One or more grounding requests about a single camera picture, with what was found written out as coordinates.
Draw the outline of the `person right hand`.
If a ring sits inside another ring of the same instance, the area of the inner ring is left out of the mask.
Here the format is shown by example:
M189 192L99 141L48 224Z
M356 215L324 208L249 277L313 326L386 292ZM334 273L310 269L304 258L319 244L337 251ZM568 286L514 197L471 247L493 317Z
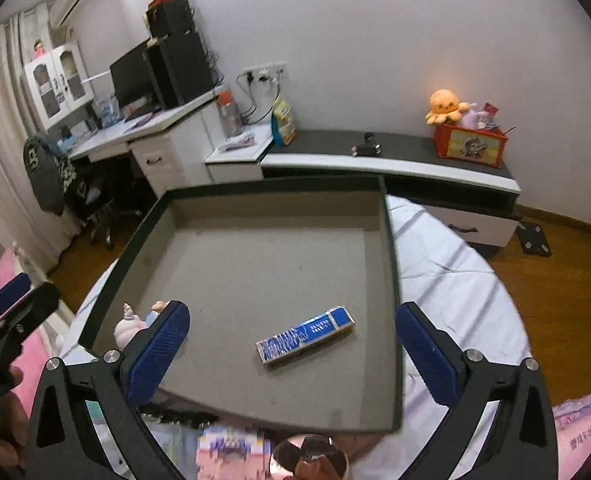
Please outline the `person right hand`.
M299 460L294 469L294 479L300 480L339 480L338 472L327 456L312 460Z

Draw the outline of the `person left hand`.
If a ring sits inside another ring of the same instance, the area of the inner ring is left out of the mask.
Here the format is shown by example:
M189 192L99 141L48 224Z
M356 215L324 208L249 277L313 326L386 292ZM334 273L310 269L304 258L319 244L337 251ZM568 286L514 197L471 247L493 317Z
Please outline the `person left hand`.
M26 469L29 417L14 389L23 372L11 365L0 385L0 479L18 479Z

